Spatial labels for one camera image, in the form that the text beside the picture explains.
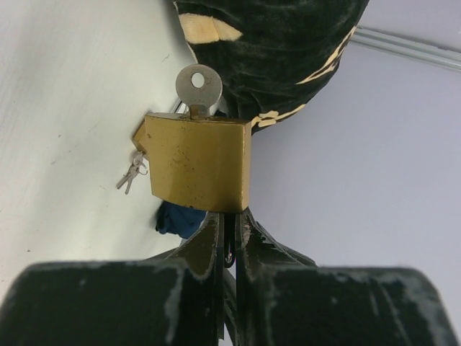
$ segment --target ceiling trim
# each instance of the ceiling trim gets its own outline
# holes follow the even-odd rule
[[[461,72],[461,53],[358,27],[351,42]]]

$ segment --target cream pattern on fabric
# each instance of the cream pattern on fabric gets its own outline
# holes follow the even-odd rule
[[[346,44],[349,42],[351,39],[352,35],[354,34],[355,30],[357,27],[353,27],[351,31],[346,35],[346,37],[339,43],[338,47],[334,50],[333,54],[330,55],[328,60],[324,63],[322,67],[320,67],[317,71],[312,73],[310,76],[306,77],[302,81],[299,81],[296,84],[304,84],[308,83],[309,81],[313,81],[317,78],[320,78],[330,72],[333,72],[336,66],[338,65],[339,58],[341,57],[342,53],[344,52],[344,49],[346,47]]]
[[[300,105],[296,107],[294,110],[291,110],[283,114],[279,114],[278,111],[276,110],[271,110],[271,111],[268,111],[267,113],[261,113],[257,117],[253,118],[253,120],[251,121],[251,127],[256,126],[256,124],[260,128],[263,128],[265,126],[274,125],[275,123],[277,123],[277,121],[280,121],[286,117],[289,117],[292,114],[295,114],[296,112],[299,112],[304,106],[305,104]]]
[[[187,42],[193,45],[238,40],[242,33],[229,24],[213,17],[193,13],[179,15]]]

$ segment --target silver key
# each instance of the silver key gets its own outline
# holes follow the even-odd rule
[[[144,167],[146,170],[144,173],[141,173],[141,175],[147,175],[147,166],[144,164],[144,153],[139,152],[136,154],[135,158],[133,159],[133,163],[131,164],[130,168],[128,169],[127,174],[123,176],[123,178],[118,182],[117,184],[117,189],[120,190],[120,188],[124,185],[127,184],[127,188],[125,190],[125,194],[127,195],[130,191],[131,184],[133,183],[133,180],[140,174],[140,168]]]
[[[119,181],[117,184],[117,189],[120,190],[120,188],[126,183],[127,188],[125,190],[125,194],[127,195],[130,191],[131,184],[133,183],[133,179],[135,179],[139,174],[139,167],[135,166],[132,164],[127,172],[122,178],[122,180]]]
[[[201,74],[204,84],[195,87],[192,77]],[[210,107],[213,106],[223,93],[223,83],[219,74],[205,65],[191,65],[183,68],[176,78],[176,93],[189,110],[195,108],[199,116],[209,117]]]

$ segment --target padlock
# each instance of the padlock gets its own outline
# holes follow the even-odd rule
[[[201,74],[197,88],[192,77]],[[152,194],[190,208],[240,213],[249,204],[251,123],[210,117],[222,92],[219,75],[192,65],[176,79],[187,114],[148,113],[134,141],[149,160]]]

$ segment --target dark green velvet fabric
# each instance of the dark green velvet fabric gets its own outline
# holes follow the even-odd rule
[[[293,111],[312,99],[339,67],[326,62],[349,41],[368,0],[178,0],[179,15],[219,19],[242,32],[236,41],[189,44],[199,63],[223,80],[228,116]],[[332,71],[297,84],[322,68]]]

